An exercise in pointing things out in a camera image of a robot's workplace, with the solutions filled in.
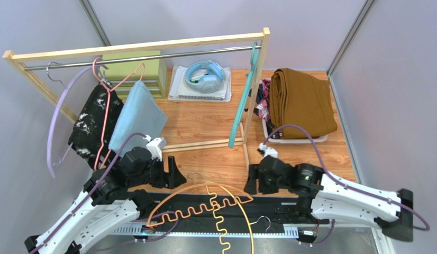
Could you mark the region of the orange clothes hanger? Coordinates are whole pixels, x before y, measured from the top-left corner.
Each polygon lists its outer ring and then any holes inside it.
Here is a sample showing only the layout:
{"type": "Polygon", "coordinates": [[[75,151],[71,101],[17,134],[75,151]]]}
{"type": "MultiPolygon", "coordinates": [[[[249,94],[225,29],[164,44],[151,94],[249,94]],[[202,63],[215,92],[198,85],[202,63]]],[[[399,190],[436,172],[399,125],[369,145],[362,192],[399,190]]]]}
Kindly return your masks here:
{"type": "Polygon", "coordinates": [[[228,192],[228,195],[230,198],[232,198],[234,200],[233,203],[230,202],[230,200],[228,198],[225,198],[224,201],[224,205],[219,204],[218,205],[218,209],[220,210],[221,208],[228,206],[235,206],[235,205],[242,205],[242,204],[246,204],[246,203],[250,203],[252,201],[254,201],[254,198],[244,192],[241,189],[238,189],[237,187],[233,187],[231,185],[227,185],[227,184],[221,184],[221,183],[215,183],[215,182],[211,182],[211,181],[206,181],[204,183],[199,183],[199,184],[193,184],[191,186],[187,186],[185,188],[182,188],[181,190],[177,190],[176,192],[171,193],[170,195],[168,195],[166,198],[164,198],[162,201],[160,201],[156,207],[150,212],[150,214],[148,215],[148,218],[146,219],[146,223],[145,226],[148,228],[152,228],[155,226],[159,226],[164,224],[166,221],[169,222],[175,222],[178,221],[179,219],[186,219],[189,218],[193,215],[199,215],[202,214],[206,211],[212,211],[214,210],[214,205],[210,205],[208,206],[205,203],[201,203],[199,204],[198,207],[194,207],[194,206],[190,206],[186,209],[186,213],[184,213],[182,210],[175,210],[174,211],[174,217],[171,218],[170,215],[167,214],[163,214],[158,213],[158,215],[160,215],[162,217],[162,222],[158,222],[158,223],[154,223],[152,224],[152,220],[156,218],[156,212],[159,211],[163,205],[165,205],[166,203],[169,202],[169,200],[173,199],[174,197],[176,197],[178,194],[181,194],[184,191],[190,190],[190,189],[195,189],[195,188],[199,188],[199,187],[219,187],[222,190],[224,190],[225,192],[228,192]]]}

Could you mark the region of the yellow clothes hanger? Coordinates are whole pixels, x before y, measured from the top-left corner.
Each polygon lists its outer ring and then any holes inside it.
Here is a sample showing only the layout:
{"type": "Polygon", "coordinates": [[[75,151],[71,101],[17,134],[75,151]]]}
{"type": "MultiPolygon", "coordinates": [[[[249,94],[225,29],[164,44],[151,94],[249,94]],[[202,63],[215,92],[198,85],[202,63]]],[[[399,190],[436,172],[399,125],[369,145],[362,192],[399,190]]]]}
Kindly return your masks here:
{"type": "Polygon", "coordinates": [[[250,223],[249,216],[243,207],[244,204],[252,202],[252,197],[241,199],[236,196],[224,185],[213,182],[206,182],[206,191],[212,197],[209,203],[215,222],[216,230],[220,234],[219,241],[223,246],[222,253],[228,253],[231,249],[231,243],[225,240],[225,237],[247,236],[250,241],[250,253],[255,253],[254,234],[250,223]]]}

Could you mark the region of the pink camouflage trousers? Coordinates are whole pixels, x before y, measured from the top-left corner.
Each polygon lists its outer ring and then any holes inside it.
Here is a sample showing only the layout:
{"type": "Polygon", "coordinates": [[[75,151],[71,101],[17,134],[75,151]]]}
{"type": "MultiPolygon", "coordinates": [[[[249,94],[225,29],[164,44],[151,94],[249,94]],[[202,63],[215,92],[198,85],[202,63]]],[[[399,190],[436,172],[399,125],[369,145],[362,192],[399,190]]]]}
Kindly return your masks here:
{"type": "Polygon", "coordinates": [[[254,113],[265,120],[268,131],[272,132],[274,125],[271,122],[270,115],[270,85],[271,80],[268,78],[260,81],[256,98],[257,105],[254,108],[254,113]]]}

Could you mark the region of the brown trousers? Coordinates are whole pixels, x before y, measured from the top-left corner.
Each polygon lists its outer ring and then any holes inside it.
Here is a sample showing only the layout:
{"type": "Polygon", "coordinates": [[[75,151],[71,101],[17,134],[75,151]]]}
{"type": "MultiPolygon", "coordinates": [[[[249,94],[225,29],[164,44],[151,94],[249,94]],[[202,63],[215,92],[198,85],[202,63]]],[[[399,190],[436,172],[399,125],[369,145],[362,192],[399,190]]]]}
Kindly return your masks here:
{"type": "Polygon", "coordinates": [[[274,128],[298,125],[314,138],[338,129],[328,80],[289,68],[277,69],[271,77],[269,103],[274,128]]]}

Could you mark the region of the teal clothes hanger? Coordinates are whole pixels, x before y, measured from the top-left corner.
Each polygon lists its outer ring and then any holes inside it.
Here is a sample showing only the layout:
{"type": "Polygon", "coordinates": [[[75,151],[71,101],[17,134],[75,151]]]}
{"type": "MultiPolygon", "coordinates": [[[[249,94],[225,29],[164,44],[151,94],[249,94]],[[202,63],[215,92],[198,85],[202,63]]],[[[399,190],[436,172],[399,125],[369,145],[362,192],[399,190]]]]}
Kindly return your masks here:
{"type": "Polygon", "coordinates": [[[244,107],[247,103],[248,93],[249,93],[249,90],[250,90],[252,82],[253,82],[254,73],[256,72],[258,57],[259,57],[258,43],[255,42],[253,44],[252,50],[251,50],[250,71],[246,75],[247,80],[246,80],[245,86],[243,88],[241,98],[239,100],[238,108],[237,108],[237,111],[235,114],[235,118],[234,118],[234,121],[232,124],[231,132],[230,132],[230,136],[229,136],[229,140],[228,140],[228,144],[227,144],[227,146],[229,148],[233,148],[235,145],[236,135],[237,135],[237,131],[239,128],[239,124],[241,122],[241,118],[242,118],[242,115],[244,112],[244,107]]]}

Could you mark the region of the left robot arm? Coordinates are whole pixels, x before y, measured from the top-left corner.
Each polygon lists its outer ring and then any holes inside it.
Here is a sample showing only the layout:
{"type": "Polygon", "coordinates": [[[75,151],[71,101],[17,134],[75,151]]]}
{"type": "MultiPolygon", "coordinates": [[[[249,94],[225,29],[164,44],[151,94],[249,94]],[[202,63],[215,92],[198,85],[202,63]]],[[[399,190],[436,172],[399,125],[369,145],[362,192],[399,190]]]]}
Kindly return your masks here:
{"type": "Polygon", "coordinates": [[[45,233],[24,241],[28,253],[86,253],[99,240],[133,220],[149,215],[156,203],[144,190],[150,185],[175,189],[187,179],[175,158],[164,161],[147,148],[135,147],[116,161],[109,171],[97,170],[84,184],[68,211],[45,233]]]}

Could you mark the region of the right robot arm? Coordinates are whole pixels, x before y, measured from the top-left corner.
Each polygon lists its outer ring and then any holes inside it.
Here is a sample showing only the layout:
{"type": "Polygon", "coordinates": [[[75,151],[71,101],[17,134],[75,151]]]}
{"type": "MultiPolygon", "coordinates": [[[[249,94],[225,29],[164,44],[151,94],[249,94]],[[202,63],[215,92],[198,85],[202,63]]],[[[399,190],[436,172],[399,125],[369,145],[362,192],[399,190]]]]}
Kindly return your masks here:
{"type": "Polygon", "coordinates": [[[347,221],[380,229],[392,239],[412,242],[414,194],[378,190],[326,174],[312,164],[290,165],[272,156],[249,165],[244,191],[267,195],[286,189],[298,196],[296,213],[317,220],[347,221]]]}

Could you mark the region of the light blue trousers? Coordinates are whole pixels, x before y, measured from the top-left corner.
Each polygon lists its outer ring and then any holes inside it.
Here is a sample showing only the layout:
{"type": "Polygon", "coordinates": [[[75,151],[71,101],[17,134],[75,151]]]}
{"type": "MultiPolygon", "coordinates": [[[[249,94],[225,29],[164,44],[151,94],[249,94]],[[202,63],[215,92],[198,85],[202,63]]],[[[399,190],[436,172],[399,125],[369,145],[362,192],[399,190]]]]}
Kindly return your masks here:
{"type": "Polygon", "coordinates": [[[167,115],[154,101],[150,91],[141,80],[134,83],[115,125],[108,148],[123,157],[135,147],[146,147],[148,140],[133,133],[141,133],[150,138],[160,137],[167,115]]]}

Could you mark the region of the black white patterned trousers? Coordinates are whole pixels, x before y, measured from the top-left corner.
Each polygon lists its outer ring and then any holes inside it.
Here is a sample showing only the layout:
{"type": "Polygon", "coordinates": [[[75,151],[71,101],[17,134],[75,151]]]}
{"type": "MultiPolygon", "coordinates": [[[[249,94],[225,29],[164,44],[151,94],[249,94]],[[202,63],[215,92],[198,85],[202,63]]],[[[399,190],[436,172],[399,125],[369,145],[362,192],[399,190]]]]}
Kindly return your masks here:
{"type": "MultiPolygon", "coordinates": [[[[81,110],[68,139],[68,144],[72,143],[72,149],[87,162],[91,169],[94,169],[97,151],[101,145],[100,137],[106,100],[106,90],[101,84],[96,85],[81,110]]],[[[123,106],[124,103],[119,99],[117,93],[115,91],[111,92],[107,126],[104,136],[105,145],[99,159],[100,162],[108,153],[108,144],[123,106]]]]}

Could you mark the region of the pink clothes hanger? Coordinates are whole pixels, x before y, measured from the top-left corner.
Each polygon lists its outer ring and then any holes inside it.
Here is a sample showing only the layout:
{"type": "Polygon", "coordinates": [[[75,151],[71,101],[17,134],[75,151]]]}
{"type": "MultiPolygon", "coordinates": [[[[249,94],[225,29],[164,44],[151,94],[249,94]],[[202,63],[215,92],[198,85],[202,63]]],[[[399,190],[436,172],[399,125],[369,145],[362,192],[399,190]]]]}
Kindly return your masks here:
{"type": "Polygon", "coordinates": [[[93,63],[92,63],[92,72],[94,74],[94,77],[99,81],[101,86],[106,90],[106,92],[107,92],[107,100],[106,100],[105,105],[104,105],[105,106],[105,109],[104,109],[105,110],[104,111],[105,114],[104,114],[104,120],[103,120],[103,127],[102,127],[101,137],[100,137],[101,145],[100,145],[100,147],[99,147],[99,149],[97,151],[97,157],[96,157],[96,160],[95,160],[95,163],[94,163],[94,171],[97,171],[98,169],[102,168],[102,166],[98,166],[98,163],[99,163],[99,159],[101,157],[102,150],[103,150],[104,145],[105,145],[105,143],[104,143],[104,136],[105,136],[106,126],[107,126],[107,118],[108,118],[108,112],[109,112],[109,106],[110,106],[110,100],[111,100],[111,92],[116,90],[118,87],[120,87],[132,75],[136,74],[141,67],[143,67],[143,72],[142,72],[142,74],[140,76],[140,80],[141,80],[143,75],[144,75],[145,69],[146,69],[145,63],[138,64],[137,67],[135,68],[134,72],[131,72],[130,74],[128,74],[121,82],[118,83],[117,86],[109,88],[98,76],[99,64],[97,64],[97,62],[99,60],[103,60],[103,59],[101,57],[96,57],[93,60],[93,63]]]}

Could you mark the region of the white plastic laundry basket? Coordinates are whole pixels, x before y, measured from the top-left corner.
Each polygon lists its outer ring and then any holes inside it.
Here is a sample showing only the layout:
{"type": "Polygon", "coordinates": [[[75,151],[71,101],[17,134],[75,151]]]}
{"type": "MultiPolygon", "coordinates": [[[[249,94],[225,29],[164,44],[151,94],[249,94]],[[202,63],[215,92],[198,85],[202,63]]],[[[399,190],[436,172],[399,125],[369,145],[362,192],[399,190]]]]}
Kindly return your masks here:
{"type": "MultiPolygon", "coordinates": [[[[260,88],[269,87],[270,85],[270,79],[264,78],[260,81],[260,88]]],[[[266,119],[261,119],[262,121],[262,128],[263,128],[263,134],[265,138],[269,137],[269,134],[272,132],[272,127],[269,126],[269,123],[266,121],[266,119]]],[[[272,134],[270,138],[268,139],[269,144],[307,144],[310,143],[310,140],[308,138],[301,138],[301,139],[281,139],[281,138],[275,138],[277,137],[277,133],[272,134]]],[[[313,137],[313,140],[317,143],[325,142],[328,139],[328,134],[322,135],[319,137],[313,137]]]]}

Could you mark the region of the white notebook stack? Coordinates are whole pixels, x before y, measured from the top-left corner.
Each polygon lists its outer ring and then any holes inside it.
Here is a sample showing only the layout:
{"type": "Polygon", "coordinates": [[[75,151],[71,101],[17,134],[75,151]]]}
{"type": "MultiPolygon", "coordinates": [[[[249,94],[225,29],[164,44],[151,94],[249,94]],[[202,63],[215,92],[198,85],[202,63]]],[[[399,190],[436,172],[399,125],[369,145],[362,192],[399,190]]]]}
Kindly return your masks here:
{"type": "Polygon", "coordinates": [[[210,94],[200,93],[188,87],[185,82],[185,72],[187,69],[184,66],[178,66],[174,69],[168,94],[169,101],[229,102],[231,100],[232,73],[230,68],[224,68],[226,79],[221,89],[210,94]]]}

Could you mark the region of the light blue headphones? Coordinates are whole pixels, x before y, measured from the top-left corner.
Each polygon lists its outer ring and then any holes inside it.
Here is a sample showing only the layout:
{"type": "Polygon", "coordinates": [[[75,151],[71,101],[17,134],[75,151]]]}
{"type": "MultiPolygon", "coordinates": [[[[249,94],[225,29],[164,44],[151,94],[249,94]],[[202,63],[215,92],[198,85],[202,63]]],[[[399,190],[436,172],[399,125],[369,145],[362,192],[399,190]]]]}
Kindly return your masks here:
{"type": "Polygon", "coordinates": [[[211,60],[200,61],[191,65],[185,71],[184,80],[191,89],[203,94],[211,94],[222,88],[226,81],[226,74],[224,69],[216,62],[211,60]],[[200,69],[205,69],[206,74],[194,78],[194,73],[200,69]]]}

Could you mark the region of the green box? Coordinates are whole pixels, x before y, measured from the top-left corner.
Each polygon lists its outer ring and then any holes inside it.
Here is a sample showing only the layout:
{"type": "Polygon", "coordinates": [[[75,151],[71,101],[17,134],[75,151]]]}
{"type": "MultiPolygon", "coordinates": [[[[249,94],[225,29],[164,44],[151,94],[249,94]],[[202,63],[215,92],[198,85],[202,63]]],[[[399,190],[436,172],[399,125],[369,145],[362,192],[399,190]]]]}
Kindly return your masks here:
{"type": "Polygon", "coordinates": [[[125,99],[134,83],[142,80],[154,98],[167,97],[167,66],[163,59],[131,61],[107,64],[104,70],[106,80],[116,86],[119,98],[125,99]]]}

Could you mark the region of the steel hanging rod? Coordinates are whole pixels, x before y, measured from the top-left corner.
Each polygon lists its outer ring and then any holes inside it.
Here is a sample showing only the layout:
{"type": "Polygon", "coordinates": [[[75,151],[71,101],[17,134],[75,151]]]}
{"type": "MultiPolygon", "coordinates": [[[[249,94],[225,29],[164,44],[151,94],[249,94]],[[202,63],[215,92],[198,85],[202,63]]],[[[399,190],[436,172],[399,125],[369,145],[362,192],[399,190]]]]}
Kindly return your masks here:
{"type": "MultiPolygon", "coordinates": [[[[238,52],[238,51],[248,51],[253,49],[261,49],[261,46],[245,46],[245,47],[229,47],[229,48],[220,48],[214,50],[205,50],[205,51],[193,51],[193,52],[183,52],[183,53],[170,53],[164,55],[156,55],[156,56],[142,56],[142,57],[132,57],[132,58],[119,58],[112,60],[102,60],[97,61],[96,65],[108,65],[108,64],[120,64],[124,62],[136,62],[136,61],[145,61],[145,60],[156,60],[156,59],[168,59],[168,58],[180,58],[180,57],[191,57],[191,56],[200,56],[200,55],[212,55],[217,53],[228,53],[228,52],[238,52]]],[[[62,68],[73,68],[73,67],[87,67],[91,66],[93,62],[77,62],[77,63],[67,63],[67,64],[56,64],[49,66],[30,66],[24,67],[25,71],[36,71],[36,70],[46,70],[48,69],[62,69],[62,68]]]]}

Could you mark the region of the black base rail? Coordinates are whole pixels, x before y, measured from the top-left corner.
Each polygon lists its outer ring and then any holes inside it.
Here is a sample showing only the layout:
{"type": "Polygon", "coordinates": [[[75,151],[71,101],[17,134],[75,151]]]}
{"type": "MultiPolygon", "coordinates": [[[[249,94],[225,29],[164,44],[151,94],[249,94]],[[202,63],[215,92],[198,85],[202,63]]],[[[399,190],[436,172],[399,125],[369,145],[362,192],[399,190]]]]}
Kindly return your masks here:
{"type": "MultiPolygon", "coordinates": [[[[150,196],[157,203],[168,196],[163,193],[150,193],[150,196]]],[[[182,210],[183,212],[190,206],[198,207],[205,203],[210,205],[211,196],[203,194],[179,194],[168,203],[162,206],[158,212],[182,210]]],[[[331,226],[328,219],[317,220],[311,215],[299,215],[295,211],[296,198],[270,198],[255,197],[254,201],[243,205],[250,223],[254,238],[298,238],[298,231],[319,226],[331,226]]],[[[169,236],[180,237],[218,237],[220,234],[216,230],[215,219],[212,211],[206,211],[199,215],[193,215],[186,219],[180,219],[177,226],[169,236]]],[[[110,235],[131,235],[138,238],[156,237],[166,233],[175,224],[168,222],[156,226],[151,230],[145,227],[145,221],[127,223],[115,229],[110,235]]]]}

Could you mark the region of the wooden clothes rack frame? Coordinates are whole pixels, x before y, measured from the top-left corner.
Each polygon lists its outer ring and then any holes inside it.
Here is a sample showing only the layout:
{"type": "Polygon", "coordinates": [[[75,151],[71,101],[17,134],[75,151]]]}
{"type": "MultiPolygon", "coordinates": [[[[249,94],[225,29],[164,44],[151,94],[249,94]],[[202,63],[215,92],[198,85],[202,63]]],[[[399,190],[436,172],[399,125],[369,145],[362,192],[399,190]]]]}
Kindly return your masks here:
{"type": "MultiPolygon", "coordinates": [[[[109,53],[126,53],[136,52],[142,50],[162,50],[172,48],[185,48],[205,45],[215,45],[222,43],[234,43],[234,42],[257,42],[261,49],[259,49],[259,57],[257,62],[256,72],[254,73],[253,82],[248,93],[247,103],[250,106],[256,104],[256,87],[258,81],[261,78],[263,66],[265,63],[265,57],[269,46],[270,30],[269,28],[263,28],[261,32],[257,33],[245,33],[234,35],[220,35],[213,37],[201,37],[191,39],[178,39],[167,40],[157,42],[145,42],[134,44],[123,44],[118,46],[104,46],[95,48],[73,49],[73,50],[61,50],[50,51],[40,53],[27,53],[27,54],[15,54],[11,50],[4,52],[2,58],[8,62],[19,74],[21,74],[31,85],[33,85],[49,102],[56,105],[59,97],[43,82],[34,71],[25,71],[24,67],[28,67],[26,62],[28,61],[43,61],[43,60],[58,60],[68,59],[75,57],[86,56],[99,56],[109,53]]],[[[67,106],[63,105],[62,114],[70,121],[75,122],[76,117],[74,112],[67,106]]],[[[236,141],[234,146],[242,146],[245,163],[250,163],[250,154],[248,152],[248,136],[250,131],[250,125],[252,121],[252,114],[248,113],[245,122],[239,124],[239,128],[236,135],[236,141]]],[[[203,141],[196,143],[175,144],[166,146],[164,152],[182,152],[182,151],[194,151],[211,148],[228,147],[229,139],[203,141]]]]}

